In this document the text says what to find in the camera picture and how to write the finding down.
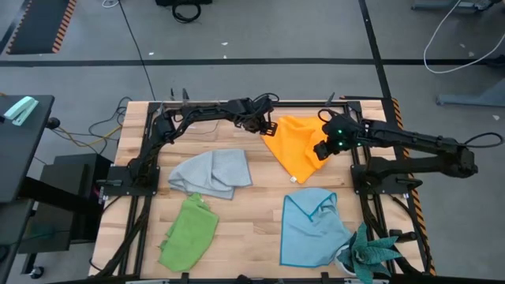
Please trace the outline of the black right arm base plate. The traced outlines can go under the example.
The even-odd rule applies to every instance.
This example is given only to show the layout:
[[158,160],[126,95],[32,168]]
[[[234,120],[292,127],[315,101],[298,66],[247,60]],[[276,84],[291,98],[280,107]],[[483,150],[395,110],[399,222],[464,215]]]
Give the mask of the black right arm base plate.
[[404,194],[408,193],[406,174],[392,174],[382,179],[366,176],[366,165],[353,165],[350,173],[353,180],[354,190],[357,193],[368,194]]

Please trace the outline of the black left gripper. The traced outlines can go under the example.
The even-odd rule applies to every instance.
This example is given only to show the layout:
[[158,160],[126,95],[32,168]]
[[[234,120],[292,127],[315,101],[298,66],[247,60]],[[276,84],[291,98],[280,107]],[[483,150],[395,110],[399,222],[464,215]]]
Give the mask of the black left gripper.
[[278,126],[271,120],[271,112],[274,110],[272,100],[261,98],[256,101],[247,99],[243,106],[245,110],[237,115],[235,126],[245,130],[265,131],[265,136],[274,136]]

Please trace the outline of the grey microfiber towel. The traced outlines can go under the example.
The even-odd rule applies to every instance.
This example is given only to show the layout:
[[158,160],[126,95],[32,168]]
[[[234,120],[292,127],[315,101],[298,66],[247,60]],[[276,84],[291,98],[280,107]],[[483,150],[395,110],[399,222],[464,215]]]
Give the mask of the grey microfiber towel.
[[237,187],[253,184],[241,149],[207,151],[177,165],[168,177],[171,189],[232,200]]

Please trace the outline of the teal artificial potted succulent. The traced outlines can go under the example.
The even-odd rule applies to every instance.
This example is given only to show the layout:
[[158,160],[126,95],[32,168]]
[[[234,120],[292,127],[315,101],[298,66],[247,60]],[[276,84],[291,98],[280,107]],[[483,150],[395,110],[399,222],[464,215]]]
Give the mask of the teal artificial potted succulent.
[[383,262],[401,258],[393,249],[397,237],[385,237],[369,241],[368,227],[363,222],[351,239],[335,254],[335,261],[350,268],[363,284],[372,284],[375,273],[391,277]]

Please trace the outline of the blue microfiber towel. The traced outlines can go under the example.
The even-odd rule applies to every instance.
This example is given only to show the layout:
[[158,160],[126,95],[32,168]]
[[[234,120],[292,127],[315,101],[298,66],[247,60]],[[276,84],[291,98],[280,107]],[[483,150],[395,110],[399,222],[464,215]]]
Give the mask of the blue microfiber towel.
[[284,197],[279,263],[316,268],[329,265],[351,238],[340,218],[338,196],[322,188],[306,188]]

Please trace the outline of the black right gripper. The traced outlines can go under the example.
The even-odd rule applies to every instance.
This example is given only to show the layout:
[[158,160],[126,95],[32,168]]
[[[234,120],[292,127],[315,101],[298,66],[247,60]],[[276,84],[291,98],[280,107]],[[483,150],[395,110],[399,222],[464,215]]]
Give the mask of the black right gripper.
[[331,153],[348,151],[359,146],[358,135],[364,132],[364,127],[353,120],[348,114],[330,112],[330,119],[323,125],[326,140],[314,146],[314,152],[321,160],[325,160]]

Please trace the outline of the clear plastic bin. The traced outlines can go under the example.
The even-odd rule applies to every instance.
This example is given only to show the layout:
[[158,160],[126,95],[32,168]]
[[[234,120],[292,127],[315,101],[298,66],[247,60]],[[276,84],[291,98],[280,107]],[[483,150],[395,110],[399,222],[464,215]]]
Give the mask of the clear plastic bin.
[[185,131],[185,134],[206,135],[217,130],[219,121],[199,121],[192,123]]

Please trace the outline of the grey desk foot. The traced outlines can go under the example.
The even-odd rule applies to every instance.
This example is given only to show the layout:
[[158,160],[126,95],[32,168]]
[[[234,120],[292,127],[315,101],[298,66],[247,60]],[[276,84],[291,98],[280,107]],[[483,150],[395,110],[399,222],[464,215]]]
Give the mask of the grey desk foot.
[[452,9],[455,6],[460,10],[480,12],[487,10],[494,4],[496,4],[495,0],[413,0],[411,9]]
[[505,107],[505,78],[479,95],[442,94],[436,97],[436,104],[466,105],[477,107]]

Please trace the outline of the mint green stapler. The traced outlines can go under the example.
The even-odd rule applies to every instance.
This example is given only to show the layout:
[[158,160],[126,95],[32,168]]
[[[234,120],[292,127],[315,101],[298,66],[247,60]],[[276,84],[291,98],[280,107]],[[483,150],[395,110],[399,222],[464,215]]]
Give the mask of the mint green stapler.
[[31,96],[25,96],[10,107],[4,113],[4,117],[9,119],[13,125],[21,126],[38,104],[38,100]]

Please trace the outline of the black orange-striped floor mat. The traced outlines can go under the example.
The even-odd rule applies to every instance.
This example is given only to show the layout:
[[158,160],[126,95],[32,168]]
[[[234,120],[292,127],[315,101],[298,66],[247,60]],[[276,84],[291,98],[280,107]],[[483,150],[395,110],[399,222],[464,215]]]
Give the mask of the black orange-striped floor mat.
[[9,55],[57,54],[77,0],[28,0],[6,45]]

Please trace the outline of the orange black hazard strip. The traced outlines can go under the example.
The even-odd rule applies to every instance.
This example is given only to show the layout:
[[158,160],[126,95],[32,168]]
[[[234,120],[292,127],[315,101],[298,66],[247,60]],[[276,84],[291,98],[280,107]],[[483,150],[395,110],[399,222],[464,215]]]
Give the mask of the orange black hazard strip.
[[[392,101],[392,104],[393,104],[393,107],[395,110],[395,117],[396,117],[397,125],[401,130],[404,130],[404,126],[402,123],[402,114],[400,111],[398,100],[392,99],[391,101]],[[416,189],[412,189],[411,196],[412,196],[413,206],[414,206],[414,210],[415,210],[415,214],[416,214],[416,225],[418,227],[418,231],[421,234],[421,241],[422,241],[423,247],[425,249],[426,262],[427,262],[427,266],[428,266],[428,273],[430,275],[436,275],[436,269],[434,266],[434,262],[433,262],[429,242],[428,242],[428,236],[427,236],[427,231],[426,231],[426,227],[425,227],[425,219],[424,219],[424,215],[422,212],[421,201],[420,201],[418,191]]]

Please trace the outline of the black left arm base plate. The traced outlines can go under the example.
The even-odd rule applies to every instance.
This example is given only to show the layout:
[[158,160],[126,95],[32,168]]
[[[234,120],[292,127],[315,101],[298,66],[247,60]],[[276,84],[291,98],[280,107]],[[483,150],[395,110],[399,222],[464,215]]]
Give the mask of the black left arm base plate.
[[127,166],[112,166],[105,179],[97,180],[105,196],[154,196],[158,192],[160,168],[145,175],[134,174]]

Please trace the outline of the orange microfiber towel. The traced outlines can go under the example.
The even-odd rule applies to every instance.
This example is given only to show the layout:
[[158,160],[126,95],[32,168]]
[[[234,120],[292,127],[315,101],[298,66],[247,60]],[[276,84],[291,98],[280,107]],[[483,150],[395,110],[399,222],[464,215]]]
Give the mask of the orange microfiber towel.
[[328,159],[319,160],[314,147],[326,140],[318,117],[282,116],[274,136],[262,139],[274,157],[298,184],[305,183]]

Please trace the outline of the green microfiber towel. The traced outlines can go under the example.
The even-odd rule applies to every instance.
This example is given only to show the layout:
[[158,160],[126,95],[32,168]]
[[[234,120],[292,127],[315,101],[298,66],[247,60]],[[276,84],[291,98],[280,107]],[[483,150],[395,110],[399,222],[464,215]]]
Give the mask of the green microfiber towel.
[[189,271],[210,247],[218,223],[199,193],[188,196],[160,244],[159,263],[174,272]]

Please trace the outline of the black side desk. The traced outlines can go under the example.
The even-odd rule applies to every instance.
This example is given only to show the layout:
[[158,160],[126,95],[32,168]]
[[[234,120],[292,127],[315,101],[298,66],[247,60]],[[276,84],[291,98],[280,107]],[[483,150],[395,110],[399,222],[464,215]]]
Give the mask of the black side desk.
[[54,103],[52,95],[33,95],[39,103],[21,126],[0,122],[0,203],[17,198]]

